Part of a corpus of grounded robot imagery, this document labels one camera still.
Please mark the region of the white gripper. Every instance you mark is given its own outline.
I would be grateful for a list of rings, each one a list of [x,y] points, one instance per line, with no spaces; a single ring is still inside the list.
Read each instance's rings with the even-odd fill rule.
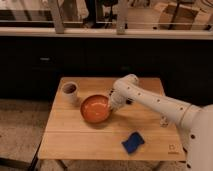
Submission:
[[[109,107],[111,110],[118,110],[125,105],[125,98],[114,89],[109,94]]]

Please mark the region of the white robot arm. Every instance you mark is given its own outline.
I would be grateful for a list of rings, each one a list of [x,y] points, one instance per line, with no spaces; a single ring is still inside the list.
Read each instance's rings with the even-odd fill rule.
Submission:
[[[213,104],[199,107],[145,90],[138,83],[134,74],[117,79],[109,100],[110,108],[118,110],[131,99],[180,125],[189,131],[186,171],[213,171]]]

